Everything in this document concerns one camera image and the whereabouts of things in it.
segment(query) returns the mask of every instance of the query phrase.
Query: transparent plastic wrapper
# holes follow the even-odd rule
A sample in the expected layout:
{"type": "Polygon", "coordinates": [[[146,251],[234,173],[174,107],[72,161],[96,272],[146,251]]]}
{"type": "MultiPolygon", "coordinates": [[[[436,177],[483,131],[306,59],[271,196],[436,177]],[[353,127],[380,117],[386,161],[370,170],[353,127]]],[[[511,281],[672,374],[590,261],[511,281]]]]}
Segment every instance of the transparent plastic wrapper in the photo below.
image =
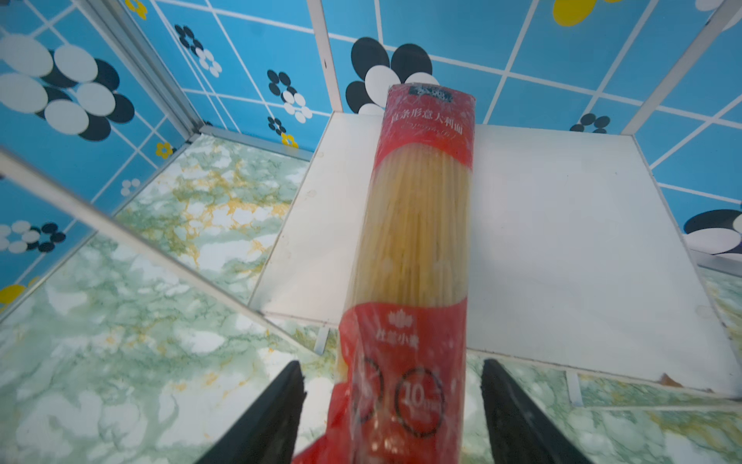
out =
{"type": "Polygon", "coordinates": [[[294,464],[459,461],[475,99],[389,91],[327,430],[294,464]]]}

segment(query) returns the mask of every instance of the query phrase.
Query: white panel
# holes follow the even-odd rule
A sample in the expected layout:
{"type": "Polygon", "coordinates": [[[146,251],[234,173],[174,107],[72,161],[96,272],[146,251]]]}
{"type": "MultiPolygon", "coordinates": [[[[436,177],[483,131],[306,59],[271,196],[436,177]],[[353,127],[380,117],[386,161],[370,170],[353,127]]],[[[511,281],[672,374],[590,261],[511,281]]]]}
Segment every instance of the white panel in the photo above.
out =
{"type": "MultiPolygon", "coordinates": [[[[250,307],[337,324],[381,118],[336,114],[250,307]]],[[[467,345],[742,394],[742,373],[630,137],[476,128],[467,345]]]]}

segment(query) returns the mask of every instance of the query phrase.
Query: green marble surface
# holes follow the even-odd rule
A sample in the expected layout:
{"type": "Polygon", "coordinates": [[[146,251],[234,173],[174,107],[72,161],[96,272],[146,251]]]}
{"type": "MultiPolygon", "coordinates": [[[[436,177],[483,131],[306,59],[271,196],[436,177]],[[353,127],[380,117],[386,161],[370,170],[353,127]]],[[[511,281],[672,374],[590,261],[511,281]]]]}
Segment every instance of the green marble surface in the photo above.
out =
{"type": "MultiPolygon", "coordinates": [[[[201,137],[119,218],[248,298],[305,171],[303,161],[201,137]]],[[[704,275],[725,311],[741,314],[742,279],[704,275]]],[[[280,323],[313,344],[317,327],[280,323]]],[[[299,451],[326,427],[336,348],[332,330],[322,357],[300,355],[95,237],[0,324],[0,462],[192,463],[291,359],[302,362],[308,391],[299,451]]],[[[462,463],[493,462],[482,363],[467,357],[462,463]]],[[[503,364],[595,463],[742,462],[739,414],[574,408],[563,371],[503,364]]],[[[709,405],[659,388],[580,381],[590,405],[709,405]]]]}

